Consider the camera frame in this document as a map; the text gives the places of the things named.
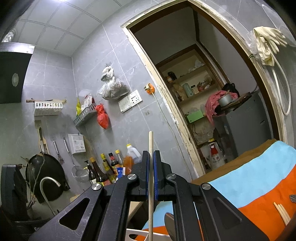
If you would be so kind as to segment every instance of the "green box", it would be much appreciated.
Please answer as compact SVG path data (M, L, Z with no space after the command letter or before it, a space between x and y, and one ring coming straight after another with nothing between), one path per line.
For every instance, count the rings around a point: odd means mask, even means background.
M187 116L187 119L188 119L189 123L197 121L200 118L203 118L203 114L202 114L201 110L193 112L193 113L191 113L190 115Z

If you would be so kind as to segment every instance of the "orange plug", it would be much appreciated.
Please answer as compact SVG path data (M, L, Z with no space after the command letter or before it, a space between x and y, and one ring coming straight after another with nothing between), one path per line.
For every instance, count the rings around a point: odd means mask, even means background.
M150 84L150 83L147 84L147 85L145 85L144 90L146 90L147 93L150 94L150 95L152 95L152 93L155 93L155 88L154 88L154 86L153 86L152 84Z

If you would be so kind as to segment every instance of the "door frame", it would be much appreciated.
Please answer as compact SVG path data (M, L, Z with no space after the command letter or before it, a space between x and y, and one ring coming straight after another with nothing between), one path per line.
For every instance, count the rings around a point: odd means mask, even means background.
M121 28L128 37L133 48L139 55L149 75L156 84L158 91L163 97L164 103L166 104L166 107L168 108L171 117L173 118L181 135L183 143L186 146L197 176L204 175L205 170L202 164L202 160L198 154L197 148L194 145L193 140L191 140L189 129L183 117L181 116L180 110L173 97L171 96L171 93L164 83L160 73L130 30L130 28L132 27L135 28L135 25L139 24L141 21L142 23L139 26L140 28L143 28L149 23L152 23L157 19L174 11L180 10L184 7L191 7L193 10L205 17L234 46L234 48L237 50L237 52L240 54L240 56L243 58L246 65L250 69L262 93L271 120L274 138L287 143L287 132L284 116L282 114L279 101L276 98L274 84L268 79L261 64L259 64L255 58L249 58L252 53L249 50L246 41L236 31L235 27L229 21L227 21L219 12L200 0L166 0L136 15L135 17L124 23Z

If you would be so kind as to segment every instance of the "brown cloth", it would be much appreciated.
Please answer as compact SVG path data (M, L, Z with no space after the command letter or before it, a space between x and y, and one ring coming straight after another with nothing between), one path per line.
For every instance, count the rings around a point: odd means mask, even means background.
M272 144L274 144L277 140L272 139L272 140L267 140L260 146L246 151L243 154L241 154L239 157L235 158L229 163L226 163L225 165L217 168L216 170L213 170L195 180L193 180L191 183L196 184L196 185L201 185L202 183L208 183L210 181L213 181L219 177L222 177L223 175L238 169L241 167L243 164L248 163L249 161L253 160L254 158L260 156L264 151L266 151L267 148L269 148Z

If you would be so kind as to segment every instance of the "ceiling panel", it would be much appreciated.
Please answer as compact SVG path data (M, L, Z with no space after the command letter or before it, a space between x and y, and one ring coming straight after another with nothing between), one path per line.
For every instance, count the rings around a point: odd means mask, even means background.
M35 0L14 26L14 41L38 41L38 47L72 55L102 21L130 1Z
M60 4L61 2L58 0L41 0L36 5L28 19L36 22L47 23L50 16Z
M82 14L72 25L70 32L86 38L99 24L97 20L87 14Z
M54 49L63 34L63 31L47 27L45 33L40 37L37 45L46 49Z
M66 0L66 2L71 3L83 10L85 10L93 1L94 0Z
M21 16L21 19L27 19L31 13L31 11L33 10L33 8L35 8L36 4L38 3L38 1L34 1L29 8L27 9L27 11Z
M57 51L71 56L82 42L82 39L71 34L66 34L63 42L57 47Z
M87 12L104 21L111 14L120 9L120 6L113 0L96 0L87 9Z
M20 35L18 42L26 44L36 44L39 35L41 34L44 26L38 23L27 22L24 29Z
M81 11L62 3L57 12L51 18L49 24L67 30L73 21L81 14Z
M121 6L126 5L127 3L131 2L132 0L117 0L121 4Z

